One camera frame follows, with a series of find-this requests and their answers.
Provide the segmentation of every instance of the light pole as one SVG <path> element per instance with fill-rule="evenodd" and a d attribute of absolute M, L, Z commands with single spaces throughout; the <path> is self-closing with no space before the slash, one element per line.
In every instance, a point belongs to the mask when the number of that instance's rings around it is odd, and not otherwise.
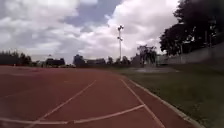
<path fill-rule="evenodd" d="M 120 25 L 117 30 L 119 33 L 119 36 L 117 37 L 118 41 L 119 41 L 119 45 L 120 45 L 120 60 L 121 60 L 121 41 L 123 41 L 123 39 L 121 38 L 121 30 L 124 29 L 124 27 L 122 25 Z"/>

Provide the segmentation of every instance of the tree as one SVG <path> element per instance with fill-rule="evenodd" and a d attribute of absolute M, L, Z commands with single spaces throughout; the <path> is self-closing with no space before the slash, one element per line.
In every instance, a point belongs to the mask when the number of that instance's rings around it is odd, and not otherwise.
<path fill-rule="evenodd" d="M 165 30 L 161 50 L 168 55 L 188 53 L 223 40 L 223 4 L 220 0 L 183 0 L 174 16 L 178 23 Z"/>
<path fill-rule="evenodd" d="M 124 66 L 128 66 L 131 64 L 131 62 L 128 60 L 126 56 L 123 56 L 121 64 L 123 64 Z"/>
<path fill-rule="evenodd" d="M 73 64 L 76 67 L 85 67 L 86 66 L 86 63 L 85 63 L 85 61 L 83 59 L 83 56 L 80 56 L 78 54 L 76 56 L 74 56 Z"/>
<path fill-rule="evenodd" d="M 112 57 L 108 57 L 108 61 L 107 61 L 107 64 L 108 65 L 112 65 L 114 62 L 113 62 L 113 58 Z"/>
<path fill-rule="evenodd" d="M 147 45 L 140 45 L 137 50 L 140 52 L 140 62 L 144 66 L 146 62 L 154 64 L 156 62 L 155 47 L 148 47 Z"/>
<path fill-rule="evenodd" d="M 26 66 L 31 63 L 31 57 L 24 53 L 3 51 L 0 52 L 0 65 Z"/>

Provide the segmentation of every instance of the white lane line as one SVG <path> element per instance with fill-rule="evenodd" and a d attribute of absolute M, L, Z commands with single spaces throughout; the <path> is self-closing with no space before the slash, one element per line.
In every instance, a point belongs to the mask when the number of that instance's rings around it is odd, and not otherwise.
<path fill-rule="evenodd" d="M 149 114 L 153 117 L 153 119 L 156 121 L 156 123 L 162 127 L 165 128 L 165 126 L 162 124 L 162 122 L 156 117 L 156 115 L 148 108 L 148 106 L 141 100 L 141 98 L 127 85 L 127 83 L 120 79 L 122 83 L 125 85 L 125 87 L 131 91 L 131 93 L 138 99 L 138 101 L 144 105 L 144 108 L 149 112 Z"/>
<path fill-rule="evenodd" d="M 182 117 L 184 120 L 192 123 L 196 128 L 205 128 L 205 126 L 199 124 L 197 121 L 195 121 L 194 119 L 192 119 L 191 117 L 187 116 L 185 113 L 183 113 L 182 111 L 178 110 L 176 107 L 172 106 L 171 104 L 169 104 L 168 102 L 162 100 L 160 97 L 158 97 L 157 95 L 153 94 L 152 92 L 150 92 L 148 89 L 144 88 L 143 86 L 135 83 L 134 81 L 128 79 L 131 83 L 133 83 L 136 87 L 142 89 L 143 91 L 145 91 L 146 93 L 148 93 L 149 95 L 153 96 L 154 98 L 156 98 L 157 100 L 161 101 L 164 105 L 166 105 L 168 108 L 170 108 L 171 110 L 173 110 L 174 112 L 176 112 L 180 117 Z"/>
<path fill-rule="evenodd" d="M 119 115 L 123 115 L 135 110 L 138 110 L 140 108 L 144 108 L 144 105 L 139 105 L 137 107 L 131 108 L 131 109 L 127 109 L 121 112 L 117 112 L 117 113 L 113 113 L 113 114 L 109 114 L 106 116 L 100 116 L 100 117 L 92 117 L 92 118 L 88 118 L 88 119 L 80 119 L 80 120 L 74 120 L 74 124 L 80 124 L 80 123 L 87 123 L 87 122 L 91 122 L 91 121 L 99 121 L 99 120 L 103 120 L 103 119 L 108 119 L 108 118 L 112 118 L 112 117 L 116 117 Z"/>
<path fill-rule="evenodd" d="M 85 87 L 83 90 L 81 90 L 80 92 L 78 92 L 77 94 L 75 94 L 74 96 L 69 98 L 68 100 L 66 100 L 65 102 L 63 102 L 60 105 L 58 105 L 56 108 L 52 109 L 51 111 L 49 111 L 46 114 L 44 114 L 42 117 L 38 118 L 36 121 L 34 121 L 34 124 L 31 124 L 31 125 L 29 125 L 29 126 L 27 126 L 25 128 L 32 128 L 32 127 L 34 127 L 36 125 L 35 122 L 39 122 L 39 121 L 43 120 L 44 118 L 48 117 L 49 115 L 51 115 L 52 113 L 56 112 L 58 109 L 60 109 L 64 105 L 68 104 L 71 100 L 73 100 L 73 99 L 77 98 L 78 96 L 80 96 L 85 90 L 87 90 L 89 87 L 91 87 L 95 82 L 96 82 L 96 80 L 94 82 L 92 82 L 91 84 L 89 84 L 87 87 Z"/>
<path fill-rule="evenodd" d="M 91 117 L 87 119 L 80 119 L 80 120 L 73 120 L 73 121 L 28 121 L 28 120 L 16 120 L 16 119 L 9 119 L 9 118 L 3 118 L 0 117 L 0 122 L 8 122 L 8 123 L 18 123 L 18 124 L 28 124 L 28 125 L 58 125 L 58 124 L 68 124 L 69 122 L 72 122 L 74 124 L 80 124 L 80 123 L 87 123 L 91 121 L 99 121 L 103 119 L 108 119 L 116 116 L 120 116 L 129 112 L 136 111 L 140 108 L 144 108 L 144 105 L 139 105 L 131 109 L 127 109 L 121 112 L 116 112 L 113 114 L 105 115 L 105 116 L 99 116 L 99 117 Z"/>
<path fill-rule="evenodd" d="M 18 124 L 67 124 L 66 121 L 27 121 L 27 120 L 16 120 L 9 118 L 0 117 L 0 122 L 8 122 L 8 123 L 18 123 Z"/>

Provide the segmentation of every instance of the curb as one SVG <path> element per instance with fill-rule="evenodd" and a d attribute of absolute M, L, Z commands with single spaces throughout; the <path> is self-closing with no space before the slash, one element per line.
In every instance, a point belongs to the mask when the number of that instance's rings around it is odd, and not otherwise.
<path fill-rule="evenodd" d="M 174 106 L 172 106 L 171 104 L 169 104 L 166 101 L 162 100 L 160 97 L 156 96 L 155 94 L 153 94 L 152 92 L 150 92 L 148 89 L 146 89 L 143 86 L 135 83 L 134 81 L 130 80 L 129 78 L 127 78 L 127 79 L 130 82 L 132 82 L 136 87 L 142 89 L 143 91 L 145 91 L 149 95 L 151 95 L 151 96 L 155 97 L 156 99 L 158 99 L 159 101 L 161 101 L 164 105 L 166 105 L 167 107 L 169 107 L 170 109 L 172 109 L 174 112 L 176 112 L 181 118 L 183 118 L 184 120 L 190 122 L 193 126 L 195 126 L 195 128 L 205 128 L 205 126 L 199 124 L 197 121 L 195 121 L 191 117 L 187 116 L 186 114 L 184 114 L 183 112 L 181 112 L 180 110 L 178 110 L 177 108 L 175 108 Z"/>

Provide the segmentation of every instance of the green tree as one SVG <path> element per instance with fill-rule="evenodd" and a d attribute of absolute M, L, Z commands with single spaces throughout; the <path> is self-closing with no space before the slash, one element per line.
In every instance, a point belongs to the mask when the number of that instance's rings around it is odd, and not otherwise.
<path fill-rule="evenodd" d="M 74 56 L 73 64 L 78 68 L 82 68 L 82 67 L 86 66 L 83 56 L 80 56 L 78 54 L 76 56 Z"/>
<path fill-rule="evenodd" d="M 107 64 L 108 65 L 112 65 L 114 62 L 113 62 L 113 58 L 112 57 L 108 57 L 108 61 L 107 61 Z"/>
<path fill-rule="evenodd" d="M 223 2 L 221 0 L 183 0 L 174 16 L 178 23 L 160 37 L 167 54 L 188 53 L 223 40 Z"/>

